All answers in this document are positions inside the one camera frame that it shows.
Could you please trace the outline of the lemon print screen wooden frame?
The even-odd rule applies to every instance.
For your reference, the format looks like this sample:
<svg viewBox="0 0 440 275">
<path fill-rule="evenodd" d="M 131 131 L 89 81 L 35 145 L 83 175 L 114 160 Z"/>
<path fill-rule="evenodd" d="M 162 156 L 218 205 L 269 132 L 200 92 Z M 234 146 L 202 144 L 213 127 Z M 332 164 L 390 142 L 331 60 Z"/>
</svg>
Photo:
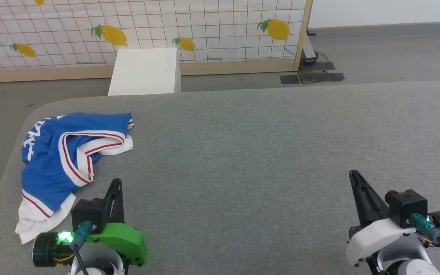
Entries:
<svg viewBox="0 0 440 275">
<path fill-rule="evenodd" d="M 183 75 L 297 70 L 313 0 L 0 0 L 0 83 L 109 78 L 176 49 Z"/>
</svg>

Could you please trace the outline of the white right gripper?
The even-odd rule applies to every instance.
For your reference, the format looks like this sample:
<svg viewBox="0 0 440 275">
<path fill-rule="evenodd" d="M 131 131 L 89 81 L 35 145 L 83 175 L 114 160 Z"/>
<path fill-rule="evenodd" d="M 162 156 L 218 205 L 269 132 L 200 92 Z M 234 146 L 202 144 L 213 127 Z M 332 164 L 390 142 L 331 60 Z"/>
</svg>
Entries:
<svg viewBox="0 0 440 275">
<path fill-rule="evenodd" d="M 415 228 L 401 228 L 388 218 L 388 205 L 359 171 L 350 170 L 349 179 L 360 226 L 366 226 L 349 240 L 345 250 L 349 264 L 356 265 L 374 254 L 378 267 L 407 258 L 419 259 L 420 240 Z"/>
</svg>

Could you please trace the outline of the black tape patch under foot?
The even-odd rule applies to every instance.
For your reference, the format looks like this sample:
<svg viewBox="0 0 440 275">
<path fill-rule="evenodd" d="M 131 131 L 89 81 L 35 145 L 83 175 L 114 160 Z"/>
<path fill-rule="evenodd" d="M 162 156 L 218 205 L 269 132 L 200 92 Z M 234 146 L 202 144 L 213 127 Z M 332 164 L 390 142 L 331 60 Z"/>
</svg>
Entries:
<svg viewBox="0 0 440 275">
<path fill-rule="evenodd" d="M 336 70 L 334 63 L 331 61 L 311 61 L 302 62 L 298 68 L 298 71 L 312 71 L 312 70 Z"/>
</svg>

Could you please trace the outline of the long black tape patch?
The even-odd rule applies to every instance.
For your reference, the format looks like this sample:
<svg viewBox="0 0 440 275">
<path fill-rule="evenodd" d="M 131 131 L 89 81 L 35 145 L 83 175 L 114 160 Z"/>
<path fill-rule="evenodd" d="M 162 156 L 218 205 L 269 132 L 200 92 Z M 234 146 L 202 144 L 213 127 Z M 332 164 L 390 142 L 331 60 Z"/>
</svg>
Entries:
<svg viewBox="0 0 440 275">
<path fill-rule="evenodd" d="M 303 84 L 342 82 L 345 79 L 343 73 L 299 73 L 298 75 Z"/>
</svg>

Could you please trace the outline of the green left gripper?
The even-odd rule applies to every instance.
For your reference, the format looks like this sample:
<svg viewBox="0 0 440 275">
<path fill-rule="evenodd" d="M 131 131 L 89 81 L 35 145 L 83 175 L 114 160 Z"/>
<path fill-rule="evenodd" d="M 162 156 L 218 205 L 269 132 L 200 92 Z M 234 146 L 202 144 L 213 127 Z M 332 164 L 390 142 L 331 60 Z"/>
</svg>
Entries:
<svg viewBox="0 0 440 275">
<path fill-rule="evenodd" d="M 125 223 L 123 185 L 113 179 L 104 197 L 107 224 L 101 233 L 91 233 L 87 243 L 102 243 L 113 249 L 130 264 L 143 266 L 148 262 L 148 249 L 143 233 Z"/>
</svg>

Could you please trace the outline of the blue basketball jersey white trim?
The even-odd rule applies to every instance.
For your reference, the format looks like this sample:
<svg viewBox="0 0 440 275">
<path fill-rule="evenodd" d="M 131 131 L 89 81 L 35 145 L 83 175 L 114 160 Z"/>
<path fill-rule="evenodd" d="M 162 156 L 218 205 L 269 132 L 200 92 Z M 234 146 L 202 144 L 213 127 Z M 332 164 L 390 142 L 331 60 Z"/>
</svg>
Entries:
<svg viewBox="0 0 440 275">
<path fill-rule="evenodd" d="M 58 226 L 70 213 L 75 192 L 94 180 L 103 155 L 133 149 L 131 113 L 70 113 L 39 120 L 22 145 L 22 202 L 15 232 L 22 244 Z"/>
</svg>

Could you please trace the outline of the grey fabric sofa cushion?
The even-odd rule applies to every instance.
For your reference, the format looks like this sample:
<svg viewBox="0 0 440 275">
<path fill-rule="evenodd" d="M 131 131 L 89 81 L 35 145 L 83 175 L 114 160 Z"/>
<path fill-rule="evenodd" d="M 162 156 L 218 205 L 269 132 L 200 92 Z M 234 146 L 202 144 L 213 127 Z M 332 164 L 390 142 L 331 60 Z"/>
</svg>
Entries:
<svg viewBox="0 0 440 275">
<path fill-rule="evenodd" d="M 384 196 L 413 189 L 440 210 L 440 83 L 379 83 L 70 99 L 23 124 L 0 181 L 0 275 L 36 268 L 15 233 L 24 135 L 43 118 L 132 113 L 134 148 L 104 156 L 78 198 L 123 182 L 143 233 L 134 275 L 368 275 L 345 256 L 359 223 L 348 172 Z"/>
</svg>

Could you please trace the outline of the white rectangular box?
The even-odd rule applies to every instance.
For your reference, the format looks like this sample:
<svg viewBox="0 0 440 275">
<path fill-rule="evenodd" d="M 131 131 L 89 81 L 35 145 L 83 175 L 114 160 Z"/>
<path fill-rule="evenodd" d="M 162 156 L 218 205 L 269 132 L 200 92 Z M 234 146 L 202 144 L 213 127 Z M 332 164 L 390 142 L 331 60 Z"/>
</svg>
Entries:
<svg viewBox="0 0 440 275">
<path fill-rule="evenodd" d="M 180 92 L 180 63 L 175 48 L 118 50 L 108 96 Z"/>
</svg>

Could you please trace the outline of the grey metal screen foot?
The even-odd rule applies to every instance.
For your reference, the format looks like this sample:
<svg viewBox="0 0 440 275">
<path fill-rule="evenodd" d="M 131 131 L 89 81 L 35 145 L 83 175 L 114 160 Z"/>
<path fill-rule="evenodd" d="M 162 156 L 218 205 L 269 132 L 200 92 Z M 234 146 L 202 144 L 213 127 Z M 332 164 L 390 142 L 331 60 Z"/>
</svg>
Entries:
<svg viewBox="0 0 440 275">
<path fill-rule="evenodd" d="M 316 52 L 310 41 L 310 37 L 316 36 L 315 33 L 311 33 L 309 30 L 306 31 L 304 37 L 304 45 L 302 49 L 303 62 L 306 65 L 314 65 L 318 61 L 318 52 Z"/>
</svg>

